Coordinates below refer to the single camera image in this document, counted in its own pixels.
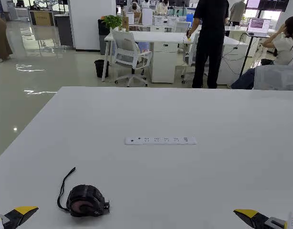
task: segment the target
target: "black pants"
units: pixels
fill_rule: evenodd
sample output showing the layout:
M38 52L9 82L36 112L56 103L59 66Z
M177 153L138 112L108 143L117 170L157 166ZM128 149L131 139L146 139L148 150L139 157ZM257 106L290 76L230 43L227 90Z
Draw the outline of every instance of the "black pants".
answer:
M217 88L217 80L222 60L224 33L225 31L201 31L196 53L195 75L192 88L201 88L203 86L205 63L208 57L208 88Z

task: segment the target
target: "tape measure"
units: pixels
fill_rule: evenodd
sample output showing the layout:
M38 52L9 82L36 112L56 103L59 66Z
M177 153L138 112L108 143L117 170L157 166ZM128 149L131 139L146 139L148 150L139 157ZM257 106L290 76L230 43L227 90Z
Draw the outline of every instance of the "tape measure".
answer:
M75 167L65 176L61 186L57 205L60 209L70 212L74 217L101 216L109 213L110 204L105 202L102 193L92 185L78 185L74 187L68 196L66 208L63 208L60 199L64 194L65 180L75 171Z

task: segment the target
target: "power strip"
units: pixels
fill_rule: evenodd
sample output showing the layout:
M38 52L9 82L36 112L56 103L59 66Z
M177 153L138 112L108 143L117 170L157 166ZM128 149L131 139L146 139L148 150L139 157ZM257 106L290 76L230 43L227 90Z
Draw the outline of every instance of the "power strip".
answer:
M196 145L195 137L126 137L126 145Z

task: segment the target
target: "tiled floor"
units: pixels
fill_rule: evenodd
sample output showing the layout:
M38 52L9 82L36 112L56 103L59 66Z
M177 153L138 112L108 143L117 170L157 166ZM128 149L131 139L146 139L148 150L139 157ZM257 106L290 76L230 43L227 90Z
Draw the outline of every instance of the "tiled floor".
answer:
M117 74L112 67L110 77L101 82L95 77L94 61L104 56L65 50L53 27L8 22L8 38L14 54L11 60L0 63L0 155L62 86L115 86ZM257 53L246 68L265 56L270 58L265 52ZM181 54L178 63L183 64ZM125 72L130 70L124 69L119 75ZM189 88L190 83L181 84L178 77L174 84L149 86Z

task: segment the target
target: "black shirt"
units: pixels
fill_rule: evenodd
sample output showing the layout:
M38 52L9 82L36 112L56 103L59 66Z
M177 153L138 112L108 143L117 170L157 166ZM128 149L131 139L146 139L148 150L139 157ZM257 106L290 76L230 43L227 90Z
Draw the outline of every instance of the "black shirt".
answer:
M194 14L194 18L202 20L202 31L224 31L228 16L228 0L199 0Z

